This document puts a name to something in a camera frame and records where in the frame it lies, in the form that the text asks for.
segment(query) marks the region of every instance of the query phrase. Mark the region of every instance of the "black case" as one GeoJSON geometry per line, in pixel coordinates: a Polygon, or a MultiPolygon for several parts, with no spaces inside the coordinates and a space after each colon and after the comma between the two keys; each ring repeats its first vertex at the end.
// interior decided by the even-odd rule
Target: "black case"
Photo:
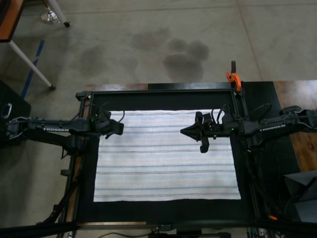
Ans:
{"type": "Polygon", "coordinates": [[[28,117],[31,105],[0,80],[0,148],[4,146],[4,125],[17,117],[28,117]]]}

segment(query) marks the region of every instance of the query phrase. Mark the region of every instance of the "striped towel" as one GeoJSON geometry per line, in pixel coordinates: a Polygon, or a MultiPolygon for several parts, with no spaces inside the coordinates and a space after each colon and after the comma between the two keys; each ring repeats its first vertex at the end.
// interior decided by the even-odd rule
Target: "striped towel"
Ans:
{"type": "Polygon", "coordinates": [[[195,113],[127,111],[123,135],[100,138],[94,202],[241,199],[230,139],[211,140],[202,154],[200,141],[180,133],[195,113]]]}

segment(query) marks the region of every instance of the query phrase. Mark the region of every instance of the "white table leg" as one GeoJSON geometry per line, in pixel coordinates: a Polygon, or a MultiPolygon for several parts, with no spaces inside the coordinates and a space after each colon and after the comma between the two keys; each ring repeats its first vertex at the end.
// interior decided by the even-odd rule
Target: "white table leg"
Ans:
{"type": "Polygon", "coordinates": [[[53,11],[56,13],[56,15],[57,15],[59,21],[62,22],[62,23],[64,23],[64,25],[65,25],[66,27],[69,27],[69,26],[70,26],[70,25],[69,25],[69,21],[66,20],[64,14],[63,14],[62,11],[60,10],[60,8],[59,8],[59,6],[58,6],[58,4],[57,4],[57,2],[56,2],[56,0],[48,0],[48,1],[49,1],[49,3],[50,3],[51,7],[53,8],[53,11]]]}
{"type": "Polygon", "coordinates": [[[55,90],[55,87],[45,78],[44,75],[38,70],[38,68],[35,67],[35,65],[29,60],[29,58],[26,57],[26,55],[18,48],[18,46],[13,42],[10,41],[9,45],[12,47],[12,49],[26,62],[30,68],[45,82],[51,90],[55,90]]]}

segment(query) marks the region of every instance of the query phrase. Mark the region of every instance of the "blue tape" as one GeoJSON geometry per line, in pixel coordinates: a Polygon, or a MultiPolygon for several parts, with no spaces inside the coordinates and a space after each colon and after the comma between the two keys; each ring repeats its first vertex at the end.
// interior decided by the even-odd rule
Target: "blue tape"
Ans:
{"type": "Polygon", "coordinates": [[[43,49],[43,46],[44,46],[44,42],[45,42],[45,40],[42,40],[42,41],[40,42],[38,51],[36,52],[36,57],[39,57],[39,56],[40,56],[40,54],[41,54],[41,52],[42,52],[42,49],[43,49]]]}
{"type": "MultiPolygon", "coordinates": [[[[33,62],[33,64],[36,66],[36,65],[38,64],[38,61],[39,61],[39,59],[36,59],[36,60],[33,62]]],[[[25,98],[26,93],[27,93],[27,91],[28,91],[28,89],[29,89],[29,86],[30,86],[30,83],[31,83],[31,79],[32,79],[32,77],[33,77],[33,73],[34,73],[34,71],[31,69],[30,72],[29,72],[29,75],[28,75],[28,77],[27,77],[27,79],[26,79],[26,82],[25,82],[25,84],[24,84],[24,88],[23,88],[23,91],[22,91],[22,94],[21,94],[21,97],[22,97],[23,99],[25,98]]]]}
{"type": "MultiPolygon", "coordinates": [[[[45,42],[45,40],[41,40],[40,45],[39,45],[39,47],[38,47],[38,51],[36,52],[36,55],[35,55],[36,57],[39,57],[39,56],[41,55],[41,52],[42,52],[42,49],[43,49],[43,46],[44,46],[44,42],[45,42]]],[[[33,62],[33,64],[36,66],[37,63],[38,63],[38,61],[39,61],[39,59],[37,58],[37,59],[33,62]]],[[[34,73],[34,71],[33,71],[33,70],[30,70],[29,75],[28,75],[28,77],[27,77],[27,79],[26,79],[26,82],[25,82],[25,84],[24,84],[24,88],[23,88],[23,91],[22,91],[22,94],[21,94],[21,97],[22,97],[23,99],[25,98],[26,93],[27,93],[27,91],[28,91],[28,89],[29,89],[29,86],[30,86],[30,83],[31,83],[31,80],[32,80],[32,77],[33,77],[33,73],[34,73]]]]}

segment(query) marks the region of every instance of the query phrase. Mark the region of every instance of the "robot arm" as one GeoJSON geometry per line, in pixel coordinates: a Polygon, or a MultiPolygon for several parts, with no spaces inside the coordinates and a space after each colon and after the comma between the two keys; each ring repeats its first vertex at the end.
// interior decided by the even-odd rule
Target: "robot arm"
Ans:
{"type": "Polygon", "coordinates": [[[102,112],[95,118],[77,118],[72,120],[41,119],[18,117],[5,127],[5,144],[16,144],[23,140],[34,140],[61,146],[68,155],[83,153],[86,142],[81,138],[123,134],[124,124],[110,119],[110,112],[102,112]],[[68,132],[62,136],[53,132],[68,132]]]}
{"type": "Polygon", "coordinates": [[[264,143],[289,135],[298,131],[317,132],[317,110],[302,110],[293,106],[285,108],[274,118],[250,121],[237,118],[232,113],[226,113],[222,124],[215,121],[210,114],[202,115],[196,112],[195,123],[180,132],[196,141],[201,141],[201,152],[206,153],[209,148],[208,138],[229,137],[233,133],[247,139],[248,149],[260,147],[264,143]]]}

